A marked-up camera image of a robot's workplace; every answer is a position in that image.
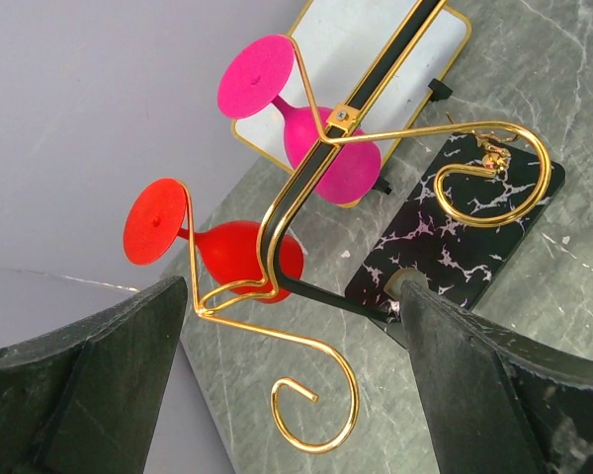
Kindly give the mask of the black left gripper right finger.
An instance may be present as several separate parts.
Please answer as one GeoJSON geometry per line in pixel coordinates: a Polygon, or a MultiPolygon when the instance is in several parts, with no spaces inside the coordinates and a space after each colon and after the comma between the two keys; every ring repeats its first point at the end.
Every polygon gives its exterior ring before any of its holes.
{"type": "Polygon", "coordinates": [[[400,314],[443,473],[593,473],[593,360],[406,281],[400,314]]]}

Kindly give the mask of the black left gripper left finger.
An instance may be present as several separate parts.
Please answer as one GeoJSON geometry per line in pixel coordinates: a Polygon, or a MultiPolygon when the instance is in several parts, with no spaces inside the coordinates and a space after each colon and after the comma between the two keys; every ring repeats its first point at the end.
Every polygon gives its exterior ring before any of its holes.
{"type": "Polygon", "coordinates": [[[0,473],[141,473],[185,318],[171,276],[0,349],[0,473]]]}

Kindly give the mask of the red plastic wine glass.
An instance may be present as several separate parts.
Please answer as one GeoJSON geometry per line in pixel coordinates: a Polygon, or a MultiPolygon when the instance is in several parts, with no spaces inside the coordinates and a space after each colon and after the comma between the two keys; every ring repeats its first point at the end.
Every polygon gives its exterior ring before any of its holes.
{"type": "Polygon", "coordinates": [[[153,182],[128,213],[123,234],[127,258],[135,265],[149,265],[176,239],[183,238],[194,244],[217,283],[262,278],[257,258],[258,222],[234,220],[196,231],[192,218],[191,194],[181,182],[170,178],[153,182]]]}

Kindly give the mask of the pink plastic wine glass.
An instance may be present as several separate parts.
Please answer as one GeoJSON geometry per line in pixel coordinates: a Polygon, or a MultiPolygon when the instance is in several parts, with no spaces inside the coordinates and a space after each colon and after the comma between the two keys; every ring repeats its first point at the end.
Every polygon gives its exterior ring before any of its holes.
{"type": "Polygon", "coordinates": [[[325,131],[344,130],[340,119],[350,120],[345,110],[316,104],[311,83],[297,43],[286,35],[268,35],[238,52],[226,67],[217,89],[217,106],[230,119],[248,119],[268,106],[281,114],[283,145],[288,161],[297,168],[307,156],[320,152],[332,160],[315,191],[334,204],[349,204],[371,191],[381,176],[381,152],[370,141],[331,144],[325,131]],[[282,97],[294,68],[299,71],[307,104],[295,107],[282,97]]]}

